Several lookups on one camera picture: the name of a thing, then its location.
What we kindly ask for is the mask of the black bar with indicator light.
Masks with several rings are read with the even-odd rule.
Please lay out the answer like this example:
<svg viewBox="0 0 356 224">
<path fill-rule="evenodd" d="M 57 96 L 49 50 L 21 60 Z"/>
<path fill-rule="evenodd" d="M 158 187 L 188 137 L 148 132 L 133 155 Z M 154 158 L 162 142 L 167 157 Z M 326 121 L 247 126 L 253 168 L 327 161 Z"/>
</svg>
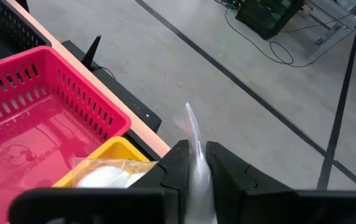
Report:
<svg viewBox="0 0 356 224">
<path fill-rule="evenodd" d="M 86 53 L 79 49 L 71 40 L 62 42 L 62 45 L 79 61 L 82 60 Z M 96 68 L 96 70 L 92 71 L 94 76 L 96 76 L 97 79 L 112 91 L 139 119 L 156 133 L 162 123 L 161 118 L 116 80 L 115 76 L 107 68 L 98 65 L 94 61 L 92 66 Z"/>
</svg>

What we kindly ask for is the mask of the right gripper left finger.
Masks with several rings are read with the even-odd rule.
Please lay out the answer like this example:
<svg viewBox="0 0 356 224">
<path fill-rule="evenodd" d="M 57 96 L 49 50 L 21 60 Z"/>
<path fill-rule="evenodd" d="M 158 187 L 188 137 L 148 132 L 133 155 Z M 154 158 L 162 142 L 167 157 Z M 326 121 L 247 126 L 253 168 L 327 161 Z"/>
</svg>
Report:
<svg viewBox="0 0 356 224">
<path fill-rule="evenodd" d="M 189 142 L 178 141 L 127 189 L 39 188 L 16 197 L 10 224 L 183 224 Z"/>
</svg>

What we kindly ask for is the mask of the yellow plastic basket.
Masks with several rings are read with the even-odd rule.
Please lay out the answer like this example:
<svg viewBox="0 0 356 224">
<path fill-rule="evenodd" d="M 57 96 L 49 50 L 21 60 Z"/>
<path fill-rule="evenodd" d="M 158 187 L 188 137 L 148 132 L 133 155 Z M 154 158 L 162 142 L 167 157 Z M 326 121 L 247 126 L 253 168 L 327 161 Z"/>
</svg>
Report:
<svg viewBox="0 0 356 224">
<path fill-rule="evenodd" d="M 75 187 L 84 175 L 95 171 L 102 165 L 113 166 L 129 174 L 149 171 L 156 162 L 151 162 L 128 140 L 113 137 L 94 150 L 89 156 L 74 157 L 73 167 L 52 187 Z"/>
</svg>

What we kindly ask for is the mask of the red plastic basket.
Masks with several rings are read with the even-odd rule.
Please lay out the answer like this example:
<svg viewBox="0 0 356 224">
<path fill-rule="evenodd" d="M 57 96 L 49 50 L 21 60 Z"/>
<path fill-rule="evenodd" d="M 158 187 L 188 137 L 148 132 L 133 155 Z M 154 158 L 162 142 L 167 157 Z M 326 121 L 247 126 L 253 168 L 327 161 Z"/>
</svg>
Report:
<svg viewBox="0 0 356 224">
<path fill-rule="evenodd" d="M 51 47 L 0 60 L 0 224 L 21 192 L 54 185 L 131 126 L 128 115 Z"/>
</svg>

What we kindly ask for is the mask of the black fin bracket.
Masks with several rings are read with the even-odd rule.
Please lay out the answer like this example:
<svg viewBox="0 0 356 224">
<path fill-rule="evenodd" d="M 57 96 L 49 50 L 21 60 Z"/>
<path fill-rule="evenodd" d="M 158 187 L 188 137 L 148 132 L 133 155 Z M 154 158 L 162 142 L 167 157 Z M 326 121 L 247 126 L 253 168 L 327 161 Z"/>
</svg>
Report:
<svg viewBox="0 0 356 224">
<path fill-rule="evenodd" d="M 93 59 L 94 59 L 95 54 L 96 54 L 96 50 L 97 50 L 98 45 L 100 43 L 100 40 L 101 40 L 101 36 L 98 35 L 95 38 L 95 40 L 93 41 L 93 43 L 91 44 L 90 48 L 85 53 L 85 55 L 82 58 L 82 60 L 81 60 L 81 63 L 91 72 L 96 70 L 96 68 L 92 66 L 92 63 L 93 63 Z"/>
</svg>

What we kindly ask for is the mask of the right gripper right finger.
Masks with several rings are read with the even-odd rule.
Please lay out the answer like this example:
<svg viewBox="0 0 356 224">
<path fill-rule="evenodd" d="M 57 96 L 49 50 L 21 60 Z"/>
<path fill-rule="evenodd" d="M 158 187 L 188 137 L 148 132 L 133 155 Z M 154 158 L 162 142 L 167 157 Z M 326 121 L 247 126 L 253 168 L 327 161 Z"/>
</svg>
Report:
<svg viewBox="0 0 356 224">
<path fill-rule="evenodd" d="M 218 224 L 356 224 L 356 191 L 296 190 L 206 143 Z"/>
</svg>

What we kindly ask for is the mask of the black computer case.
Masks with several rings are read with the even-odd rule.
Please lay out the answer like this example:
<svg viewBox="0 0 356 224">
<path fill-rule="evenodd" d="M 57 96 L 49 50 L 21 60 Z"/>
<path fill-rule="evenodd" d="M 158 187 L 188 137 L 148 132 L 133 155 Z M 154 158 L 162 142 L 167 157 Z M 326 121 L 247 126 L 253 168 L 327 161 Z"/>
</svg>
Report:
<svg viewBox="0 0 356 224">
<path fill-rule="evenodd" d="M 300 10 L 304 0 L 245 0 L 235 19 L 262 39 L 268 40 L 282 30 Z"/>
</svg>

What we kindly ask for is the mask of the black plastic basket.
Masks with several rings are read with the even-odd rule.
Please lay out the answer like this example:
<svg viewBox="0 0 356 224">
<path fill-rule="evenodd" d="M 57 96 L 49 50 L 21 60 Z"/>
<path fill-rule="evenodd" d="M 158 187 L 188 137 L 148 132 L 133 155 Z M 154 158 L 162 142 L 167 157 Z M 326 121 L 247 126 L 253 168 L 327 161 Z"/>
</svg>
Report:
<svg viewBox="0 0 356 224">
<path fill-rule="evenodd" d="M 11 3 L 0 0 L 0 59 L 51 42 Z"/>
</svg>

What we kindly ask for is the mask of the grey metal table leg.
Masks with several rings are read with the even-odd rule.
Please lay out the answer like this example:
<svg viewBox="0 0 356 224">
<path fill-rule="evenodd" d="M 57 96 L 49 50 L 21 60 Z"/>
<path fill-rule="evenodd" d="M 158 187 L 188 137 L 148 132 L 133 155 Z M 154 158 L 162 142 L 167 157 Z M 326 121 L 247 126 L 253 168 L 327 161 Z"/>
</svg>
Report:
<svg viewBox="0 0 356 224">
<path fill-rule="evenodd" d="M 316 42 L 307 59 L 313 63 L 356 29 L 356 0 L 307 0 L 333 19 L 333 25 Z"/>
</svg>

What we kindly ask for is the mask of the white vanity pack bag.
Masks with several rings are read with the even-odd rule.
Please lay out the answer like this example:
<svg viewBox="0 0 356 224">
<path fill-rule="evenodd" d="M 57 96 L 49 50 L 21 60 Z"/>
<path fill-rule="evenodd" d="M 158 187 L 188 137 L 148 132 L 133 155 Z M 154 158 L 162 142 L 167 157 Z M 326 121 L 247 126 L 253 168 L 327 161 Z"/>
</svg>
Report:
<svg viewBox="0 0 356 224">
<path fill-rule="evenodd" d="M 199 126 L 190 104 L 185 105 L 182 129 L 187 147 L 170 150 L 158 162 L 127 159 L 85 159 L 73 170 L 75 187 L 159 187 L 167 191 L 167 224 L 216 224 L 210 167 Z"/>
</svg>

